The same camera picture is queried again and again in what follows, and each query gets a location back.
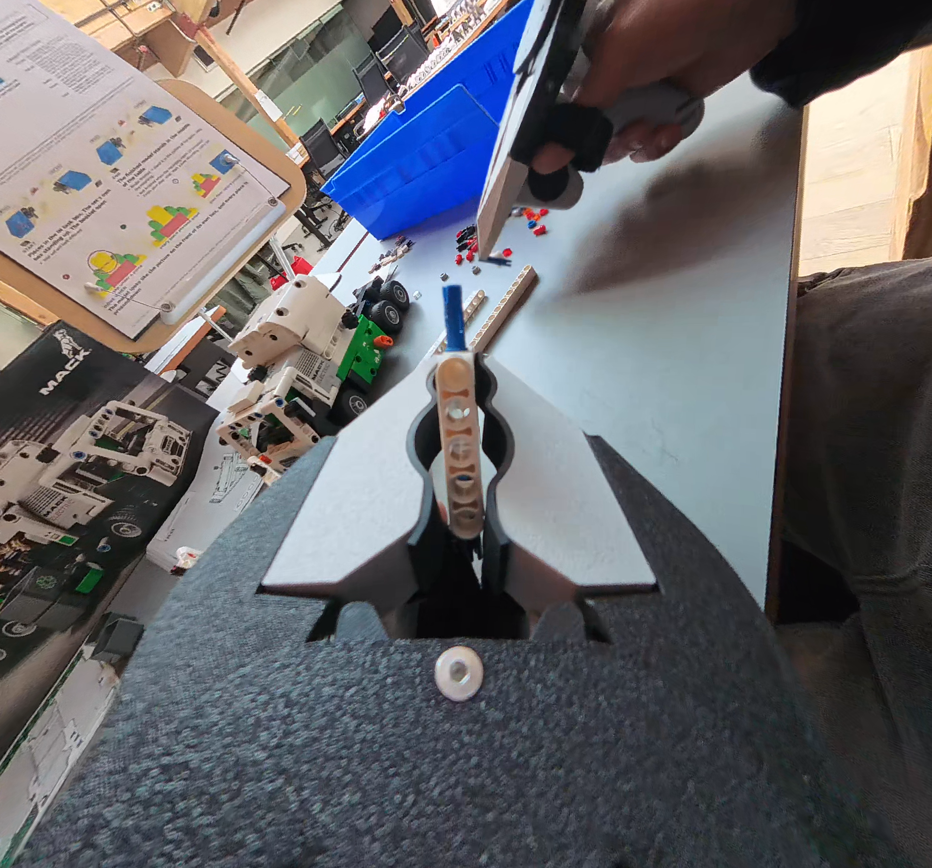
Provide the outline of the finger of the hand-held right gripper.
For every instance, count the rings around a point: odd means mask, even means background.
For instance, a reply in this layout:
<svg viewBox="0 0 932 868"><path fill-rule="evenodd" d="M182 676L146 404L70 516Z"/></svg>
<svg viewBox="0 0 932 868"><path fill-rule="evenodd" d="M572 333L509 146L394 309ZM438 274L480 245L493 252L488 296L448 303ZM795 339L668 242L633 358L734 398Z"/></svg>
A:
<svg viewBox="0 0 932 868"><path fill-rule="evenodd" d="M500 123L476 216L479 261L491 255L541 145L540 85L530 72L517 76Z"/></svg>

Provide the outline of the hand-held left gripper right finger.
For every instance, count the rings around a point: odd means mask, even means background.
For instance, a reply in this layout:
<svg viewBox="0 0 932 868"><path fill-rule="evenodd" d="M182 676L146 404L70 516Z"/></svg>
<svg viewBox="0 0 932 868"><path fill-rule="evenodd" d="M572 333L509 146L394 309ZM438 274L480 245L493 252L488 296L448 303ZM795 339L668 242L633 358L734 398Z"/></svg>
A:
<svg viewBox="0 0 932 868"><path fill-rule="evenodd" d="M501 362L476 358L483 411L483 600L503 637L531 637L569 606L608 635L594 598L651 593L657 579L600 464L593 439Z"/></svg>

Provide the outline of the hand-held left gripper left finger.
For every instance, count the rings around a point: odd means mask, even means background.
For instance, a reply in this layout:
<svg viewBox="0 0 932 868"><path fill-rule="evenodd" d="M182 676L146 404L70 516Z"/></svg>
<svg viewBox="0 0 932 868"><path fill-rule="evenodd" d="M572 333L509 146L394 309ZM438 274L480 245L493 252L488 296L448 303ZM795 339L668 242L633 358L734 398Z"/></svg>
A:
<svg viewBox="0 0 932 868"><path fill-rule="evenodd" d="M419 365L341 431L262 593L365 602L394 637L447 636L447 525L430 475L439 450L436 366Z"/></svg>

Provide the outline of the white lego beam blue pins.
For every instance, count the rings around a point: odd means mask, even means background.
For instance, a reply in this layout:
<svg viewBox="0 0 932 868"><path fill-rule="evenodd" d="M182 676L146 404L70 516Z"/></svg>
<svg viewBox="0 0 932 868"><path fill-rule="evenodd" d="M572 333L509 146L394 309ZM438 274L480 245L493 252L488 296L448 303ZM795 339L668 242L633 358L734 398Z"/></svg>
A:
<svg viewBox="0 0 932 868"><path fill-rule="evenodd" d="M434 384L449 529L460 540L472 541L482 533L484 508L475 356L468 345L462 352L444 350L434 371Z"/></svg>

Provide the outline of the white lego truck container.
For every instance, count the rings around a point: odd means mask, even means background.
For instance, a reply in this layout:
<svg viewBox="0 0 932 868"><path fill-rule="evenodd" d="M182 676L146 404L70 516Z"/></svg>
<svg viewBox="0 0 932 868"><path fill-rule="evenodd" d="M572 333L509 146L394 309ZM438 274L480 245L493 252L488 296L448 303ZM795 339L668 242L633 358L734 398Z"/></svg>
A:
<svg viewBox="0 0 932 868"><path fill-rule="evenodd" d="M286 412L287 405L279 389L249 382L229 402L216 426L220 443L239 454L267 485L321 440L310 424Z"/></svg>

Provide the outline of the long white lego beam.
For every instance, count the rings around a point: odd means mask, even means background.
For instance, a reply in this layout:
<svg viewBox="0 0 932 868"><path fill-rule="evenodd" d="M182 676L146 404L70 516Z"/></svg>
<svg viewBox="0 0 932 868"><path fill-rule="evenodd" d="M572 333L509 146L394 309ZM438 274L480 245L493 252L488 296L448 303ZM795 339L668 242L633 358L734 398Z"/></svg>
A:
<svg viewBox="0 0 932 868"><path fill-rule="evenodd" d="M533 266L527 265L522 268L519 276L514 279L491 314L485 319L483 326L479 328L472 338L469 346L472 352L482 353L488 349L491 342L508 322L510 315L520 307L537 281L538 273Z"/></svg>

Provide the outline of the group of small black lego pieces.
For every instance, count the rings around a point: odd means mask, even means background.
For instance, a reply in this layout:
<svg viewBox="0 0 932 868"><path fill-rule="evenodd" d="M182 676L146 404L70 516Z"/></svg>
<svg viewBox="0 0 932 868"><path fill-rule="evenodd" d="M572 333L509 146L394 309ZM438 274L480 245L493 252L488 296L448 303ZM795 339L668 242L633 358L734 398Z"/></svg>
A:
<svg viewBox="0 0 932 868"><path fill-rule="evenodd" d="M411 238L406 237L404 234L399 234L395 239L394 245L389 250L379 255L378 259L369 269L369 272L371 274L378 274L379 270L395 264L411 251L413 245L414 241Z"/></svg>

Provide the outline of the white green lego truck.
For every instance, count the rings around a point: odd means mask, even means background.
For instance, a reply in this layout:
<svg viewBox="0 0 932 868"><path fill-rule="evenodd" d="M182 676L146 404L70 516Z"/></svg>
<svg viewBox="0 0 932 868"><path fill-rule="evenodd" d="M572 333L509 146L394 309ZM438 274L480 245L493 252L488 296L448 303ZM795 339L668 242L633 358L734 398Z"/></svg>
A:
<svg viewBox="0 0 932 868"><path fill-rule="evenodd" d="M263 301L231 344L247 383L230 404L251 419L277 419L296 399L295 419L332 433L366 411L411 297L393 274L372 275L343 303L338 272L300 274Z"/></svg>

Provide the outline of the lego set box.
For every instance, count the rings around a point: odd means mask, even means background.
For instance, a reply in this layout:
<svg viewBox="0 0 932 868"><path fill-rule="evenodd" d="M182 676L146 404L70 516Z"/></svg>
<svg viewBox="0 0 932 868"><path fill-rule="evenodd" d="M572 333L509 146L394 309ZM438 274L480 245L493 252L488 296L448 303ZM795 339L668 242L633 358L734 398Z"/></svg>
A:
<svg viewBox="0 0 932 868"><path fill-rule="evenodd" d="M180 502L216 417L64 323L2 368L2 753Z"/></svg>

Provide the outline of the person's right hand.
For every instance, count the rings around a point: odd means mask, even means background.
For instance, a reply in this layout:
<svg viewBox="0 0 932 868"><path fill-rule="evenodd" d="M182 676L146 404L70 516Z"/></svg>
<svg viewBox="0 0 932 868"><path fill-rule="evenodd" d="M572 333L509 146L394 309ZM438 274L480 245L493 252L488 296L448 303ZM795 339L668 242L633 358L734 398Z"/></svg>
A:
<svg viewBox="0 0 932 868"><path fill-rule="evenodd" d="M770 53L793 29L796 0L612 0L584 45L575 103L607 111L633 88L668 80L703 99Z"/></svg>

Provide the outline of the blue plastic bin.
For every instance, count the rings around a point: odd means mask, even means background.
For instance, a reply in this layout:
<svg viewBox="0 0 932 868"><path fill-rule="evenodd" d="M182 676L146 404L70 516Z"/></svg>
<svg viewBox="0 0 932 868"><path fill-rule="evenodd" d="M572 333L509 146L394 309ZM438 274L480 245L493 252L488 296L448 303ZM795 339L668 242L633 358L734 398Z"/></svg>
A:
<svg viewBox="0 0 932 868"><path fill-rule="evenodd" d="M379 240L478 197L535 0L522 0L390 112L323 192Z"/></svg>

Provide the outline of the small grey tray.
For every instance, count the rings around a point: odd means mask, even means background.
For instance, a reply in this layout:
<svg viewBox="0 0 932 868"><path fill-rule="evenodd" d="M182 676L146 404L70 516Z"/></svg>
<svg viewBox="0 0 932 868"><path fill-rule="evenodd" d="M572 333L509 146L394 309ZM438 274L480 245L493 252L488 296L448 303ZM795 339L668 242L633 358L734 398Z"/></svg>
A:
<svg viewBox="0 0 932 868"><path fill-rule="evenodd" d="M133 655L144 632L145 625L137 618L108 612L96 630L90 659L110 665L122 663Z"/></svg>

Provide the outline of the person's leg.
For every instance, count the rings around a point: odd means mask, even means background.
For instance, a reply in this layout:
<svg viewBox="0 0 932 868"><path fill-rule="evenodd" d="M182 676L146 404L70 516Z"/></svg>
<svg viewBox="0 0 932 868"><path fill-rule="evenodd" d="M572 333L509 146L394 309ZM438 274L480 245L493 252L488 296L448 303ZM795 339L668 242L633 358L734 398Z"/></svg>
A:
<svg viewBox="0 0 932 868"><path fill-rule="evenodd" d="M786 539L857 607L785 643L859 796L930 866L929 258L799 281L786 440Z"/></svg>

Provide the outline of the wooden sign board on stand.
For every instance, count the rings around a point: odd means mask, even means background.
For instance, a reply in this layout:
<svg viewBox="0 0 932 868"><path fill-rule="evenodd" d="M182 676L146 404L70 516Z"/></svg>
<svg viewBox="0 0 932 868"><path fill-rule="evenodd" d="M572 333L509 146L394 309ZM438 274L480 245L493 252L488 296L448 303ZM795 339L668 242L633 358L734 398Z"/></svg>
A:
<svg viewBox="0 0 932 868"><path fill-rule="evenodd" d="M293 215L304 176L195 86L1 0L1 278L116 351L167 342Z"/></svg>

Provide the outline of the sticker sheet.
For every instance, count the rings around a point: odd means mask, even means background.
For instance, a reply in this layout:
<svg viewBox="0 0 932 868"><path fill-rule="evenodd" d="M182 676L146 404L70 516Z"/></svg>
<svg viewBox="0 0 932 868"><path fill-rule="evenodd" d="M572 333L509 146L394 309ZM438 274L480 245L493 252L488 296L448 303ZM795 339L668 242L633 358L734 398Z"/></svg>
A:
<svg viewBox="0 0 932 868"><path fill-rule="evenodd" d="M83 645L2 758L1 865L15 862L117 695L115 668Z"/></svg>

